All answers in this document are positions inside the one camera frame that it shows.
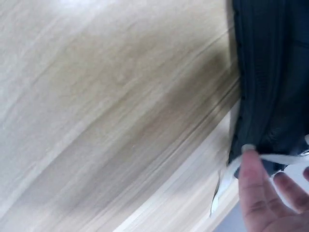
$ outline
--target finger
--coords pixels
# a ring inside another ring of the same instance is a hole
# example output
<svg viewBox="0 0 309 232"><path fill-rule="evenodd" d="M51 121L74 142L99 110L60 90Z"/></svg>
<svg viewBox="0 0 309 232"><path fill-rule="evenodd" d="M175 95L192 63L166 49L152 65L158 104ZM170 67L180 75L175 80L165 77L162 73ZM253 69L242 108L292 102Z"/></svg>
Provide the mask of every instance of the finger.
<svg viewBox="0 0 309 232"><path fill-rule="evenodd" d="M265 169L258 153L252 149L245 151L239 171L239 199L249 230L262 231L277 219L267 206L264 181Z"/></svg>
<svg viewBox="0 0 309 232"><path fill-rule="evenodd" d="M304 175L304 178L305 178L306 180L309 181L309 167L307 167L307 168L304 170L303 175Z"/></svg>
<svg viewBox="0 0 309 232"><path fill-rule="evenodd" d="M266 173L264 181L264 193L268 207L272 212L274 212L279 218L294 216L296 213L287 207L277 194L272 183L269 181L269 176Z"/></svg>
<svg viewBox="0 0 309 232"><path fill-rule="evenodd" d="M274 182L285 199L299 213L309 210L308 194L285 173L277 173Z"/></svg>
<svg viewBox="0 0 309 232"><path fill-rule="evenodd" d="M263 232L308 232L308 215L282 217L271 223Z"/></svg>

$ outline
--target dark fabric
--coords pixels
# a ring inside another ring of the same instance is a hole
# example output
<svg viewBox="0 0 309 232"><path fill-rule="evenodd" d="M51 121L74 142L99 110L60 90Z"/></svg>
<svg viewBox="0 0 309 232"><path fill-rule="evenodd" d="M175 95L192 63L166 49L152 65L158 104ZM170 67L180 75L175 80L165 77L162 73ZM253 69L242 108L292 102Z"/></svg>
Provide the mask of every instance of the dark fabric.
<svg viewBox="0 0 309 232"><path fill-rule="evenodd" d="M248 143L260 153L297 155L308 148L309 1L234 0L233 6L242 97L229 161ZM284 168L264 166L269 174Z"/></svg>

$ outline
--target white strap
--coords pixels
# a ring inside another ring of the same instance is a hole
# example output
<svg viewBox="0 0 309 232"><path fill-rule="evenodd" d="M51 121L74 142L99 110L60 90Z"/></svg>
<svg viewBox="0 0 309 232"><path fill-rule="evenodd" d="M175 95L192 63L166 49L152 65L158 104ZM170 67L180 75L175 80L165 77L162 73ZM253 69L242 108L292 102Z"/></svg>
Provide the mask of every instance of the white strap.
<svg viewBox="0 0 309 232"><path fill-rule="evenodd" d="M300 156L287 156L287 155L280 155L280 154L262 154L260 158L263 160L267 160L273 163L283 164L283 165L291 165L297 163L304 163L309 162L309 154L303 153ZM220 180L219 188L217 193L215 194L212 204L211 204L211 214L210 216L216 211L219 206L219 198L221 195L228 189L234 179L234 173L240 167L241 164L241 156L233 160L223 176Z"/></svg>

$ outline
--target wood grain surface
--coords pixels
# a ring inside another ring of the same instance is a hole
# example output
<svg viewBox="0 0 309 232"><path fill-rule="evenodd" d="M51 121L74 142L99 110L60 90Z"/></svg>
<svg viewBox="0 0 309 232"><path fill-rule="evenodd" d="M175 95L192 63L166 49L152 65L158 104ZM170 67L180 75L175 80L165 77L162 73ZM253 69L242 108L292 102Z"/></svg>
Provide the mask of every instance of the wood grain surface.
<svg viewBox="0 0 309 232"><path fill-rule="evenodd" d="M0 231L211 231L239 98L226 0L0 0Z"/></svg>

